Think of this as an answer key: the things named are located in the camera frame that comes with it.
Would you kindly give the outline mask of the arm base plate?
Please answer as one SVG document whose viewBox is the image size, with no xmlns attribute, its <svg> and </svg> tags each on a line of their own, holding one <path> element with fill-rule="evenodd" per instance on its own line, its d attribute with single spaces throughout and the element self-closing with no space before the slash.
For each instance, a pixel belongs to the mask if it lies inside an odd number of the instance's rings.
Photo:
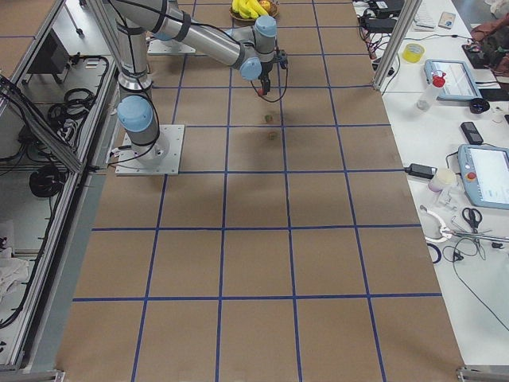
<svg viewBox="0 0 509 382">
<path fill-rule="evenodd" d="M 150 56 L 192 55 L 195 53 L 194 48 L 175 40 L 161 41 L 154 39 L 149 43 L 147 50 L 147 54 Z"/>
<path fill-rule="evenodd" d="M 129 148 L 120 151 L 115 174 L 117 176 L 178 175 L 184 136 L 184 125 L 163 124 L 160 125 L 159 138 L 154 146 L 142 149 L 140 146 L 132 146 L 128 134 L 125 133 L 122 144 Z"/>
</svg>

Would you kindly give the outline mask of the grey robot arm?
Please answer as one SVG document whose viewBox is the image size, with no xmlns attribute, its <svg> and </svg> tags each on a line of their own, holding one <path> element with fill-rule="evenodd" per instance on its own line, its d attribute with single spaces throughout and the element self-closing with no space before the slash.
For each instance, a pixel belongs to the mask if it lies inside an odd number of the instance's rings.
<svg viewBox="0 0 509 382">
<path fill-rule="evenodd" d="M 277 48 L 277 22 L 270 15 L 258 17 L 251 27 L 226 32 L 194 20 L 174 1 L 113 1 L 111 6 L 116 12 L 120 50 L 117 116 L 130 139 L 129 163 L 153 166 L 169 151 L 152 100 L 147 33 L 160 41 L 188 45 L 238 70 L 244 80 L 258 80 L 260 97 L 270 91 L 274 64 L 287 62 L 285 54 Z"/>
</svg>

